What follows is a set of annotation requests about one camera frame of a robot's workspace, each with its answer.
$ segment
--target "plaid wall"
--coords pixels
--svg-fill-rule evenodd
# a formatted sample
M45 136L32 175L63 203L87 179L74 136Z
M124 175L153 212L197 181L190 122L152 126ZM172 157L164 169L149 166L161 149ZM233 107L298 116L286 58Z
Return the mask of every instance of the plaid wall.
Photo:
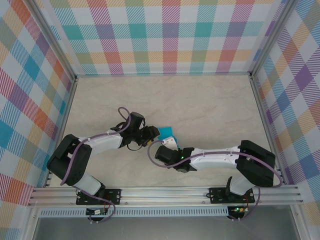
M267 41L269 39L270 34L274 30L276 22L278 21L278 19L279 19L281 13L282 13L287 1L288 0L281 0L281 3L280 3L280 5L279 5L279 7L278 7L278 9L277 9L277 11L276 11L276 13L274 15L269 27L268 27L268 30L265 32L265 35L264 35L264 37L263 37L263 39L262 39L262 41L261 41L261 43L259 45L259 48L258 48L258 50L256 51L256 53L254 55L253 61L252 61L251 65L250 65L250 67L248 69L248 72L251 72L253 70L253 68L254 68L254 66L255 66L255 64L257 62L257 59L259 58L262 49L264 49L264 47L265 47L265 45L266 45L266 43L267 43Z
M50 11L48 1L37 0L73 68L86 75L247 72L281 2L50 0Z
M0 240L17 239L71 88L22 0L0 0Z
M309 230L320 236L320 0L300 0L257 75L291 184L301 186Z

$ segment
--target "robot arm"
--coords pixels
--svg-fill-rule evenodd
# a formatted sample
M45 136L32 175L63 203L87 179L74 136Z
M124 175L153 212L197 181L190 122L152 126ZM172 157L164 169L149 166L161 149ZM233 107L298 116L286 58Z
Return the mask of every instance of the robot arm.
M236 153L249 154L260 159L271 168L275 167L275 155L249 140L243 140L241 145L226 149L204 150L193 147L178 149L173 137L169 137L158 148L155 158L170 166L190 156L198 155L173 167L182 173L205 168L237 169L241 173L241 176L229 179L226 195L230 195L231 193L242 196L254 186L264 188L273 186L274 173L272 171L265 165Z
M62 182L65 179L67 185L90 195L103 197L105 186L86 172L90 157L110 149L122 148L131 142L145 147L159 134L156 127L146 126L144 116L137 112L131 112L125 122L121 122L106 133L96 135L93 138L75 137L72 134L65 136L49 159L47 168Z

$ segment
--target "black mounting bracket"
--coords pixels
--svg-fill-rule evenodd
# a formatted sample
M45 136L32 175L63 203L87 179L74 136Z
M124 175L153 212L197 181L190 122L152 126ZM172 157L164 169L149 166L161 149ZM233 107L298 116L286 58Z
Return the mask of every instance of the black mounting bracket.
M210 198L211 204L247 204L247 199L250 204L255 202L254 191L252 189L249 189L241 196L234 193L227 195L226 190L226 187L211 187L206 196Z
M99 198L111 201L114 205L120 204L121 189L104 189L103 193L99 193ZM76 205L105 205L104 201L89 197L81 191L76 193Z

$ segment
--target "beige marble floor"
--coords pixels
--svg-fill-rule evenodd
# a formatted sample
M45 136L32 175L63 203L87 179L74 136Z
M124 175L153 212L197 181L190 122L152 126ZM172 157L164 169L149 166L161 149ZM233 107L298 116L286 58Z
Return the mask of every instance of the beige marble floor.
M107 131L122 122L120 106L144 115L147 125L172 126L181 147L219 149L251 140L269 148L246 75L81 78L65 134L88 137ZM125 147L93 156L87 172L110 187L225 185L238 175L225 168L188 173L159 168L146 148ZM54 177L51 187L60 182Z

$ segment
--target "purple cable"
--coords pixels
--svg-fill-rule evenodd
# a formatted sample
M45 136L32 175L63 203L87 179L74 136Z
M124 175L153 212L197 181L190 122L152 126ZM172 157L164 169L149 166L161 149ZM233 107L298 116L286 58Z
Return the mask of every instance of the purple cable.
M156 140L154 142L152 142L149 147L148 147L148 150L147 150L147 154L148 154L148 157L150 159L150 161L155 164L156 166L160 167L160 168L174 168L180 164L183 164L184 162L190 160L190 159L193 159L193 158L196 158L196 157L201 157L203 155L218 155L218 154L234 154L234 155L240 155L240 156L244 156L244 157L247 157L247 158L250 158L250 159L253 159L255 161L257 161L258 163L262 164L263 166L265 166L267 169L269 169L270 171L272 171L276 176L277 178L279 179L279 184L278 185L275 185L273 186L273 188L279 188L282 186L282 179L281 179L281 176L280 174L274 170L272 167L270 167L268 164L266 164L264 161L260 160L259 158L255 157L255 156L252 156L252 155L249 155L249 154L246 154L244 152L237 152L237 151L208 151L208 152L205 152L205 153L198 153L198 154L195 154L193 156L189 156L175 164L172 164L172 165L162 165L162 164L159 164L157 162L155 162L152 157L151 157L151 154L150 154L150 149L151 149L151 146L155 143L163 143L162 140ZM258 198L255 202L255 205L254 207L252 208L252 210L246 215L244 216L242 219L246 219L248 216L250 216L252 214L252 212L256 209L256 207L258 206L259 202L260 202L260 197L261 197L261 189L260 187L258 187Z
M120 116L123 117L125 120L127 120L127 119L126 119L126 118L124 117L124 115L120 112L121 109L125 110L125 111L128 113L128 124L127 124L123 129L121 129L120 131L111 132L111 133L107 133L107 132L105 132L105 133L100 133L100 134L97 134L97 135L88 137L88 138L86 138L85 140L81 141L81 142L78 144L78 146L76 146L76 148L75 148L75 150L74 150L74 152L73 152L73 154L72 154L72 157L71 157L71 160L70 160L68 169L66 170L66 173L65 173L65 175L64 175L64 177L63 177L63 179L62 179L62 182L60 183L60 186L62 186L63 184L65 184L65 182L66 182L66 180L67 180L67 178L68 178L68 176L69 176L69 174L70 174L71 167L72 167L72 164L74 163L74 160L75 160L75 157L76 157L76 155L77 155L77 152L78 152L79 148L80 148L84 143L86 143L86 142L89 141L89 140L98 138L98 137L102 137L102 136L112 136L112 135L116 135L116 134L122 133L123 131L125 131L125 130L129 127L130 122L131 122L130 112L129 112L128 109L126 109L126 108L123 107L123 106L121 106L121 107L118 108L118 112L119 112Z
M103 222L109 220L116 213L116 205L112 201L109 201L107 199L104 199L104 198L101 198L101 197L98 197L98 196L91 195L90 193L87 193L86 191L83 191L83 190L81 190L80 188L78 188L76 186L73 186L73 187L75 189L80 190L82 193L84 193L85 195L89 196L90 198L94 198L94 199L97 199L97 200L100 200L100 201L104 201L107 204L110 204L110 205L113 206L113 212L109 216L105 217L104 219L102 219L101 221L99 221L97 223L103 223Z

